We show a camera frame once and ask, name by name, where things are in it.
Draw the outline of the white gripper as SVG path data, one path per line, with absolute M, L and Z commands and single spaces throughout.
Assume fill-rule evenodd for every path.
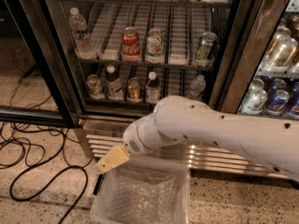
M 123 133 L 122 140 L 125 147 L 113 147 L 96 164 L 96 168 L 100 173 L 107 173 L 128 162 L 130 157 L 129 152 L 134 155 L 144 155 L 152 153 L 161 147 L 169 147 L 181 143 L 180 139 L 167 137 L 158 130 L 153 114 L 131 123 Z

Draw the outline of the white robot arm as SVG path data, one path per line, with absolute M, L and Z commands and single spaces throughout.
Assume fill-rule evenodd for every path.
M 225 114 L 181 96 L 163 98 L 149 115 L 131 123 L 122 143 L 96 164 L 106 173 L 134 155 L 184 141 L 214 144 L 299 181 L 299 123 Z

